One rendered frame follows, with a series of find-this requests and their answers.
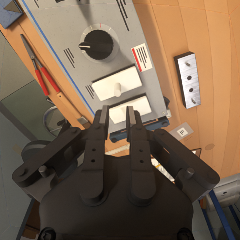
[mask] red-handled pliers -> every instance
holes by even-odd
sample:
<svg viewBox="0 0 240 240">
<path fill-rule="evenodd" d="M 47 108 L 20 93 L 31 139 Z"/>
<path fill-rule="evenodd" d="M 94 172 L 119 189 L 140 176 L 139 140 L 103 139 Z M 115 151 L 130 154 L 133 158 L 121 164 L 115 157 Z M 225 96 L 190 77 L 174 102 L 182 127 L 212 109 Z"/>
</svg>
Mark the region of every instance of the red-handled pliers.
<svg viewBox="0 0 240 240">
<path fill-rule="evenodd" d="M 48 79 L 48 81 L 51 83 L 51 85 L 53 86 L 53 88 L 54 88 L 54 89 L 56 90 L 56 92 L 58 93 L 58 92 L 60 91 L 59 87 L 56 85 L 56 83 L 54 82 L 54 80 L 52 79 L 52 77 L 49 75 L 47 69 L 41 65 L 41 63 L 39 62 L 39 60 L 38 60 L 37 57 L 35 56 L 34 52 L 32 51 L 29 43 L 27 42 L 27 40 L 26 40 L 26 38 L 24 37 L 23 34 L 21 34 L 21 38 L 22 38 L 22 41 L 23 41 L 23 43 L 24 43 L 24 46 L 25 46 L 25 48 L 26 48 L 26 50 L 27 50 L 30 58 L 32 59 L 32 63 L 33 63 L 33 65 L 34 65 L 34 67 L 35 67 L 35 73 L 36 73 L 36 75 L 37 75 L 37 78 L 38 78 L 38 80 L 39 80 L 39 82 L 40 82 L 40 85 L 41 85 L 41 87 L 42 87 L 45 95 L 46 95 L 46 96 L 49 95 L 49 92 L 48 92 L 48 90 L 47 90 L 47 87 L 46 87 L 45 83 L 43 82 L 42 75 L 41 75 L 41 73 L 40 73 L 40 70 L 37 68 L 36 62 L 37 62 L 37 64 L 39 65 L 39 67 L 41 68 L 43 74 L 46 76 L 46 78 Z"/>
</svg>

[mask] red handle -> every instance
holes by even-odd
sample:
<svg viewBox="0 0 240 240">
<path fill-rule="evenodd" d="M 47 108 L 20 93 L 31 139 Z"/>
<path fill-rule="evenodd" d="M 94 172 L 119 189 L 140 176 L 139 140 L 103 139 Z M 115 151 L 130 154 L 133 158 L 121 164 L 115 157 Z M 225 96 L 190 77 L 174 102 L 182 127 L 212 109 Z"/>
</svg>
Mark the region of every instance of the red handle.
<svg viewBox="0 0 240 240">
<path fill-rule="evenodd" d="M 40 82 L 40 85 L 41 85 L 41 87 L 43 89 L 43 92 L 45 93 L 46 96 L 49 95 L 49 92 L 48 92 L 48 90 L 46 88 L 45 83 L 43 82 L 42 75 L 41 75 L 40 71 L 39 70 L 35 70 L 35 73 L 36 73 L 37 78 L 38 78 L 38 80 Z"/>
<path fill-rule="evenodd" d="M 44 73 L 44 75 L 47 77 L 48 81 L 51 83 L 51 85 L 54 87 L 54 89 L 56 90 L 56 92 L 58 93 L 60 91 L 59 87 L 57 86 L 57 84 L 53 81 L 52 77 L 49 75 L 47 69 L 45 67 L 41 68 L 42 72 Z"/>
</svg>

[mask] red and white label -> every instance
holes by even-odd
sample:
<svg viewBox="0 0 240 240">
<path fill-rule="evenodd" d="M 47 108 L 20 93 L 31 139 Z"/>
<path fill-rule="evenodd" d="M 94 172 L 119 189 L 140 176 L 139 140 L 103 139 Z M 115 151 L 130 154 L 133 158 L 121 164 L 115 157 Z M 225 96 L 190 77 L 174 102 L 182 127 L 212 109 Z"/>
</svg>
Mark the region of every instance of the red and white label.
<svg viewBox="0 0 240 240">
<path fill-rule="evenodd" d="M 151 59 L 149 57 L 145 43 L 134 47 L 131 50 L 140 72 L 144 72 L 152 68 Z"/>
</svg>

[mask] pliers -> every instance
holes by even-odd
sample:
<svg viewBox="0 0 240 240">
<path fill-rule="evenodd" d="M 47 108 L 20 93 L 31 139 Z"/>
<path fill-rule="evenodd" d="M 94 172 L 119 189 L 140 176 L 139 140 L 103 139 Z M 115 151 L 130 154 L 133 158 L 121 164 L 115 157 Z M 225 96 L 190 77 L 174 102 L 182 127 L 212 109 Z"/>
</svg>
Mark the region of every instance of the pliers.
<svg viewBox="0 0 240 240">
<path fill-rule="evenodd" d="M 27 52 L 28 52 L 28 54 L 29 54 L 29 56 L 30 56 L 30 58 L 31 58 L 31 60 L 32 60 L 32 63 L 33 63 L 33 65 L 34 65 L 34 67 L 35 67 L 35 73 L 36 73 L 36 75 L 37 75 L 37 78 L 38 78 L 38 80 L 39 80 L 39 83 L 40 83 L 40 85 L 41 85 L 41 87 L 42 87 L 45 95 L 46 95 L 46 96 L 49 95 L 49 92 L 48 92 L 48 90 L 47 90 L 47 87 L 46 87 L 43 79 L 42 79 L 42 75 L 41 75 L 41 73 L 40 73 L 40 70 L 37 68 L 36 63 L 39 65 L 39 67 L 40 67 L 40 69 L 42 70 L 43 74 L 46 76 L 46 78 L 48 79 L 48 81 L 51 83 L 51 85 L 53 86 L 53 88 L 54 88 L 54 89 L 56 90 L 56 92 L 58 93 L 58 92 L 60 91 L 59 87 L 58 87 L 57 84 L 54 82 L 54 80 L 52 79 L 52 77 L 49 75 L 47 69 L 41 65 L 41 63 L 39 62 L 39 60 L 37 59 L 36 55 L 35 55 L 34 52 L 32 51 L 29 43 L 27 42 L 27 40 L 26 40 L 26 38 L 24 37 L 23 34 L 21 34 L 21 38 L 22 38 L 22 41 L 23 41 L 23 43 L 24 43 L 24 46 L 25 46 L 25 48 L 26 48 L 26 50 L 27 50 Z"/>
</svg>

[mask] small label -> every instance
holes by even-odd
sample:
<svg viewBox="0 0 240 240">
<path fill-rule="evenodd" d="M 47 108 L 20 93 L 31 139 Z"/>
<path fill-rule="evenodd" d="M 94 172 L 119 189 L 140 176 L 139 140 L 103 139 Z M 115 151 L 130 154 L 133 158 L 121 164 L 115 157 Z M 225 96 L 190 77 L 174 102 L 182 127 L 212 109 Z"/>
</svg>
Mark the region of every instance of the small label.
<svg viewBox="0 0 240 240">
<path fill-rule="evenodd" d="M 140 72 L 144 72 L 152 68 L 151 59 L 149 57 L 146 44 L 139 45 L 131 49 L 136 60 Z"/>
<path fill-rule="evenodd" d="M 184 128 L 181 128 L 177 131 L 177 133 L 183 137 L 183 136 L 186 136 L 188 134 L 188 132 L 184 129 Z"/>
</svg>

